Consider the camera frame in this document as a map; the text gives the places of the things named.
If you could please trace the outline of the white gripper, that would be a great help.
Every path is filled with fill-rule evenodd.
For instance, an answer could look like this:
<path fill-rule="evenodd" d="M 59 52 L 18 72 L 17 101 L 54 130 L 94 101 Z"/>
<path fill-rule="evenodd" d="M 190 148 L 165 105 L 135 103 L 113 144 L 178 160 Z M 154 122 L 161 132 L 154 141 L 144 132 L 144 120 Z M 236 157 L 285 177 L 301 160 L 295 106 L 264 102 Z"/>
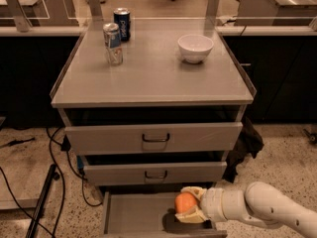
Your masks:
<path fill-rule="evenodd" d="M 190 194 L 200 201 L 200 208 L 194 205 L 182 213 L 176 213 L 175 217 L 181 223 L 198 224 L 210 219 L 213 222 L 225 222 L 226 217 L 222 208 L 223 188 L 211 187 L 209 189 L 200 186 L 185 186 L 181 194 Z"/>

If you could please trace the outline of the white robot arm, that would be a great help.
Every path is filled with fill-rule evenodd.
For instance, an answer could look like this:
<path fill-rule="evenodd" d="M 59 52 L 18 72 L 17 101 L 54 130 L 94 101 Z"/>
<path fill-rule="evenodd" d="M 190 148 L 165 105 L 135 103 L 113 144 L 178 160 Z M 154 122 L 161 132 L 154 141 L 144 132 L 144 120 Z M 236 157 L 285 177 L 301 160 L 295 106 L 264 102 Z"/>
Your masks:
<path fill-rule="evenodd" d="M 286 225 L 304 238 L 317 238 L 317 213 L 261 181 L 245 190 L 187 186 L 175 198 L 174 208 L 182 223 L 236 220 L 265 229 Z"/>

